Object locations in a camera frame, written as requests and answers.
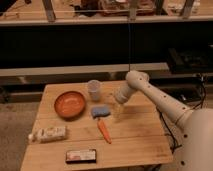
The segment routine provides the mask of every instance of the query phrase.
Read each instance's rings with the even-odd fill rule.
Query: blue sponge
[[[91,109],[91,115],[93,118],[106,117],[106,116],[110,115],[109,107],[107,105],[95,106]]]

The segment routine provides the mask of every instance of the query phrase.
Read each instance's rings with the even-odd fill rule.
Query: small box
[[[69,150],[66,153],[66,163],[96,163],[96,150]]]

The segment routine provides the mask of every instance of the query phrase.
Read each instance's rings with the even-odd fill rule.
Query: wooden tabletop
[[[27,146],[22,171],[68,171],[139,166],[172,162],[172,154],[155,106],[142,93],[135,93],[117,115],[117,103],[112,94],[123,82],[102,82],[100,102],[92,102],[86,83],[47,85],[39,106],[33,131],[50,126],[66,125],[67,140]],[[66,91],[81,92],[87,106],[80,117],[64,121],[54,110],[56,98]],[[111,115],[103,118],[112,144],[108,144],[97,128],[91,107],[107,104]],[[96,164],[66,164],[68,150],[96,149]]]
[[[31,4],[25,4],[24,0],[17,0],[4,15],[0,16],[0,21],[7,20],[39,20],[46,19],[46,13],[42,0],[31,0]],[[169,3],[178,3],[184,5],[185,0],[164,0],[163,8],[169,16],[179,15],[168,8]],[[53,9],[57,19],[73,19],[75,10],[70,4],[80,5],[80,0],[52,0]],[[213,15],[213,1],[201,0],[196,13],[191,15]],[[101,15],[95,15],[97,18],[103,18]]]

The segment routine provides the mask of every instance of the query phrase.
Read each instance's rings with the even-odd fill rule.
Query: white cup
[[[101,99],[101,83],[98,80],[90,80],[87,83],[88,93],[92,101],[99,101]]]

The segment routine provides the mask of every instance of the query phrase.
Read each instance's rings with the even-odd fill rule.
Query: floor
[[[19,171],[25,148],[27,136],[31,132],[33,122],[38,110],[39,102],[0,104],[0,171]],[[213,94],[208,94],[204,103],[206,107],[213,107]],[[174,124],[168,122],[179,143],[181,133]],[[160,171],[176,171],[181,148],[174,153],[174,162],[163,165]],[[143,171],[143,167],[104,169],[104,171]]]

